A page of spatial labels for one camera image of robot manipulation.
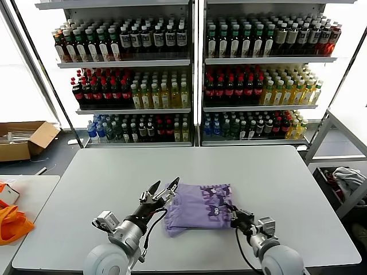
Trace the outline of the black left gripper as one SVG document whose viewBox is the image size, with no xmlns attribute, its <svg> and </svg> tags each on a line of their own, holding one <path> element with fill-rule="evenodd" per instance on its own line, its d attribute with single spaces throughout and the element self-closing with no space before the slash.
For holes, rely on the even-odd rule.
<svg viewBox="0 0 367 275">
<path fill-rule="evenodd" d="M 164 190 L 155 194 L 161 181 L 157 181 L 151 185 L 148 190 L 144 191 L 139 198 L 139 207 L 131 216 L 131 222 L 138 227 L 147 227 L 148 222 L 154 213 L 163 208 L 165 203 L 176 195 L 180 178 L 175 178 Z"/>
</svg>

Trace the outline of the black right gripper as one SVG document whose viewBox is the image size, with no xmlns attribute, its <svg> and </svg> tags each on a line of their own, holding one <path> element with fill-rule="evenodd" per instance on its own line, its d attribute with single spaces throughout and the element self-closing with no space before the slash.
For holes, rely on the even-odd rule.
<svg viewBox="0 0 367 275">
<path fill-rule="evenodd" d="M 254 214 L 248 211 L 239 211 L 232 205 L 232 219 L 230 226 L 232 229 L 250 229 L 254 224 Z"/>
</svg>

